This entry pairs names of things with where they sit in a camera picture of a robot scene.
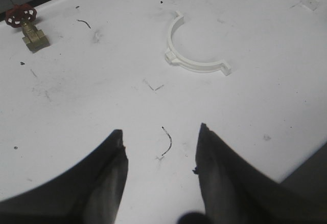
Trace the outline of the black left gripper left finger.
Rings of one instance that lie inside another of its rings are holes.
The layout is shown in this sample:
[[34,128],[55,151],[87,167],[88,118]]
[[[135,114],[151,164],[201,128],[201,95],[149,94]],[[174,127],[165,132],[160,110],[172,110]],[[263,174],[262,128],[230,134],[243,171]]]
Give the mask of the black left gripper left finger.
[[117,129],[58,177],[1,201],[1,223],[114,223],[127,173],[123,132]]

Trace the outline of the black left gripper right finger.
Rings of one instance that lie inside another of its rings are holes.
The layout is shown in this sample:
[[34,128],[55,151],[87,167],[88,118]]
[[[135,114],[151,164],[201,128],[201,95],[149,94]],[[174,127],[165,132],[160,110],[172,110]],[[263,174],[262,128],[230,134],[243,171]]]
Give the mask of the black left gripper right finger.
[[326,223],[326,206],[262,174],[206,124],[200,125],[195,173],[211,223]]

